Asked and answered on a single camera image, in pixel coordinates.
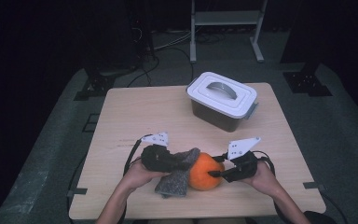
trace gray carpet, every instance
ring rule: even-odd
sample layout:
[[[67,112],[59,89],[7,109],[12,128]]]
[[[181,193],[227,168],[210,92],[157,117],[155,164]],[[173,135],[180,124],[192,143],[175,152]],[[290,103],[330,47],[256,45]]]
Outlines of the gray carpet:
[[[239,82],[269,83],[294,133],[315,181],[345,214],[349,223],[358,223],[358,107],[342,87],[337,75],[324,65],[316,76],[333,96],[309,97],[292,93],[282,73],[298,71],[303,64],[280,64],[288,33],[262,33],[259,45],[265,57],[257,63],[248,34],[215,35],[221,41],[198,44],[198,61],[190,64],[189,45],[184,42],[156,52],[158,61],[145,58],[144,71],[119,77],[114,88],[187,85],[193,76],[211,71]],[[155,34],[155,46],[178,35]],[[10,195],[0,209],[0,223],[70,223],[67,193],[81,171],[92,132],[84,132],[90,114],[100,113],[104,97],[74,101],[87,81],[84,70],[74,74],[34,144]],[[92,130],[90,124],[86,130]],[[344,223],[334,205],[325,200],[326,214]],[[277,217],[255,217],[258,223],[282,223]],[[92,220],[74,221],[93,223]]]

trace human arm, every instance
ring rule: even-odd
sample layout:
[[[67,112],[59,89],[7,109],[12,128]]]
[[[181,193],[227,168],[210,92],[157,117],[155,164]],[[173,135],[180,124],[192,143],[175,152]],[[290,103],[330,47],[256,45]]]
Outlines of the human arm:
[[[168,174],[147,170],[141,160],[136,160],[117,184],[96,223],[116,224],[124,212],[129,196],[136,189],[150,182],[153,178],[165,175]]]
[[[297,204],[293,201],[287,191],[282,187],[269,167],[259,161],[254,176],[241,180],[257,191],[267,194],[278,205],[282,213],[295,224],[310,224]]]

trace container handle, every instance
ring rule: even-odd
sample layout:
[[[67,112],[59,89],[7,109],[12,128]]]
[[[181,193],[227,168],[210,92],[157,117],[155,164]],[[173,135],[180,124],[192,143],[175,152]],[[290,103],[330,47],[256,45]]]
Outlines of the container handle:
[[[206,88],[208,89],[219,89],[225,91],[233,100],[237,99],[237,93],[231,89],[228,85],[222,82],[211,82]]]

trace gray cloth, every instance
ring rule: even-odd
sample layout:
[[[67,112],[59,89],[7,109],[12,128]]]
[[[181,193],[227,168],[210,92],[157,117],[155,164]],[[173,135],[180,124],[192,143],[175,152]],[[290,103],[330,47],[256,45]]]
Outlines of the gray cloth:
[[[180,161],[191,164],[187,170],[174,170],[170,175],[163,176],[156,185],[155,192],[162,195],[163,198],[170,196],[185,197],[187,194],[187,182],[190,169],[200,155],[200,150],[196,147],[186,152],[174,154]]]

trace white lid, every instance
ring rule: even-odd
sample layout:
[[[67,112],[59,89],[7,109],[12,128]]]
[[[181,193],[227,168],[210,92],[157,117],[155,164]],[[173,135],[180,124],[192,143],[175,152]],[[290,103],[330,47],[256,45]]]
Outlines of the white lid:
[[[257,97],[253,88],[212,72],[202,73],[186,91],[192,100],[234,119],[243,118]]]

